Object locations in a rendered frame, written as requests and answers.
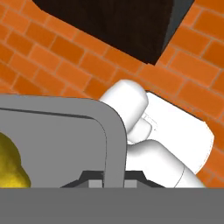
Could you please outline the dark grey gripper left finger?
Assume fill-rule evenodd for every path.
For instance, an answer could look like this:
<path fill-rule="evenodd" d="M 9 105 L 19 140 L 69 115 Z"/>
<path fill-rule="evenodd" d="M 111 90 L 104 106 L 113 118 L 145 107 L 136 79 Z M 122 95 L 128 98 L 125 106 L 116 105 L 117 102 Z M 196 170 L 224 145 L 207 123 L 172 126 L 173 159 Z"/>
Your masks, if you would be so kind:
<path fill-rule="evenodd" d="M 63 188 L 102 188 L 103 171 L 83 171 L 78 179 Z"/>

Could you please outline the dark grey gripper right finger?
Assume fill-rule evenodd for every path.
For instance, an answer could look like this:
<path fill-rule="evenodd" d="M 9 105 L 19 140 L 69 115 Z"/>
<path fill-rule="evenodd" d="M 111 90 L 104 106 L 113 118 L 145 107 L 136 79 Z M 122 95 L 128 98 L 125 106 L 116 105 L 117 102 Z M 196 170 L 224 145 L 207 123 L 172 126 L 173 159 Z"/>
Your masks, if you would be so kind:
<path fill-rule="evenodd" d="M 141 188 L 141 187 L 152 187 L 152 188 L 163 188 L 151 180 L 148 180 L 142 171 L 126 171 L 124 179 L 125 188 Z"/>

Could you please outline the grey food container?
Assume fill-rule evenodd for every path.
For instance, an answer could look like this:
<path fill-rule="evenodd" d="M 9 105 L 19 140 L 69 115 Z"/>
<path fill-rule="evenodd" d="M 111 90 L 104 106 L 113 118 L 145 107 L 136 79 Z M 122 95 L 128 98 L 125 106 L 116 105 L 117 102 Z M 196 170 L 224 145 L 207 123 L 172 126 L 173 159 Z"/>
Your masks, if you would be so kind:
<path fill-rule="evenodd" d="M 126 131 L 120 116 L 95 100 L 0 94 L 0 132 L 18 147 L 33 187 L 60 187 L 84 170 L 122 187 Z"/>

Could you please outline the yellow lemon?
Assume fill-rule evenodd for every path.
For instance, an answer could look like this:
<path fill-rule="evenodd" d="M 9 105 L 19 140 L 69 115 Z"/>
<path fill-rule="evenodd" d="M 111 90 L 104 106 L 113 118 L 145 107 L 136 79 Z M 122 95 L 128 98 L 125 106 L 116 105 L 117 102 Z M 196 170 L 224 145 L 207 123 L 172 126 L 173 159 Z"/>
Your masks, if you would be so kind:
<path fill-rule="evenodd" d="M 24 170 L 16 145 L 0 133 L 0 188 L 29 188 L 31 181 Z"/>

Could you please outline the white rounded jointed object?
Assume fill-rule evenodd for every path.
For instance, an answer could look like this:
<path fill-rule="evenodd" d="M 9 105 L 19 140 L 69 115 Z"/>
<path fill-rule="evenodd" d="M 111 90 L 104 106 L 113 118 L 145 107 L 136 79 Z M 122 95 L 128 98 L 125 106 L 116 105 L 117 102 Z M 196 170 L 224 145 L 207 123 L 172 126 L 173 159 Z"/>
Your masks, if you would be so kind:
<path fill-rule="evenodd" d="M 206 122 L 133 80 L 119 80 L 100 98 L 122 118 L 128 149 L 126 170 L 166 188 L 202 188 L 197 177 L 207 162 L 214 134 Z"/>

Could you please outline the dark brown cabinet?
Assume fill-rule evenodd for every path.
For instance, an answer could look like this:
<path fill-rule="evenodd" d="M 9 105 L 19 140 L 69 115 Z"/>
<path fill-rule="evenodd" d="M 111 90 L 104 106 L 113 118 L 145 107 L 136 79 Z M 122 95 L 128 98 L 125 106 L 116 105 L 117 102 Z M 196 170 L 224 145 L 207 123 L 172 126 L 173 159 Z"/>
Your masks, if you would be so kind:
<path fill-rule="evenodd" d="M 156 64 L 195 0 L 32 0 L 42 11 Z"/>

